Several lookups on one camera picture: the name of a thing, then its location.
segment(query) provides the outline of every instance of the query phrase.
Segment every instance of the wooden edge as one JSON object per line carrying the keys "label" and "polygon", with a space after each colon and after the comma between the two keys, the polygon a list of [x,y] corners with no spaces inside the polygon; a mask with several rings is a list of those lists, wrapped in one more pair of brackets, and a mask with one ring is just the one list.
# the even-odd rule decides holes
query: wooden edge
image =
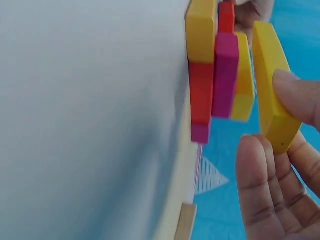
{"label": "wooden edge", "polygon": [[183,203],[174,240],[190,240],[197,213],[196,204]]}

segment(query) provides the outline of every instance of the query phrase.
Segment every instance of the red block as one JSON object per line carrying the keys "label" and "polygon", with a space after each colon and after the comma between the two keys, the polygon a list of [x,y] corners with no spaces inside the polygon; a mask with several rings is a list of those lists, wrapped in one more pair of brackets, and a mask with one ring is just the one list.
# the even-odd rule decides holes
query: red block
{"label": "red block", "polygon": [[209,125],[214,94],[214,64],[189,61],[191,122]]}
{"label": "red block", "polygon": [[235,31],[235,5],[229,1],[219,4],[218,33],[233,33]]}

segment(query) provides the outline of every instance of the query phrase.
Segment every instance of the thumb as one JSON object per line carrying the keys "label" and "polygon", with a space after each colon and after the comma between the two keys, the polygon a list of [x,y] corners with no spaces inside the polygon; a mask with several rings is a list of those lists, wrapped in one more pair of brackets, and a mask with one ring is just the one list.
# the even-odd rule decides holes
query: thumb
{"label": "thumb", "polygon": [[320,82],[301,80],[290,72],[276,70],[273,87],[283,106],[299,121],[320,132]]}

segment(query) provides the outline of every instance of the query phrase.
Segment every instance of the wooden block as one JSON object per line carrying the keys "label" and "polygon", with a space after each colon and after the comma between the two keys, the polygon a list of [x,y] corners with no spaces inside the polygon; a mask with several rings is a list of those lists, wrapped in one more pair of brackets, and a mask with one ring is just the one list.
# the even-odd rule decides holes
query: wooden block
{"label": "wooden block", "polygon": [[214,94],[212,116],[230,118],[235,98],[239,64],[238,37],[218,33],[215,40]]}
{"label": "wooden block", "polygon": [[285,110],[273,88],[275,70],[290,71],[290,67],[272,24],[254,22],[252,55],[261,134],[271,142],[276,154],[283,154],[288,150],[302,123]]}
{"label": "wooden block", "polygon": [[213,63],[189,61],[189,82],[191,98],[191,122],[208,125],[214,93]]}
{"label": "wooden block", "polygon": [[231,119],[247,122],[255,103],[255,84],[247,35],[236,32],[239,46],[239,65]]}
{"label": "wooden block", "polygon": [[219,33],[233,33],[235,31],[235,5],[230,1],[219,4]]}
{"label": "wooden block", "polygon": [[192,0],[185,16],[187,55],[195,63],[213,63],[218,0]]}
{"label": "wooden block", "polygon": [[191,141],[193,143],[208,144],[210,138],[211,121],[209,124],[191,123]]}
{"label": "wooden block", "polygon": [[190,240],[194,229],[197,205],[182,204],[178,226],[174,240]]}

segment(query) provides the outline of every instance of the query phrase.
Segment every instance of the white pattern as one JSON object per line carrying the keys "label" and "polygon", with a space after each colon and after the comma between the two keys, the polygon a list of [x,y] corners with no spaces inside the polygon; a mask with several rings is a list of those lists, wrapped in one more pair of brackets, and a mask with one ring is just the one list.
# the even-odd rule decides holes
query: white pattern
{"label": "white pattern", "polygon": [[212,162],[203,157],[195,194],[199,195],[207,193],[227,184],[228,182],[229,179],[222,175]]}

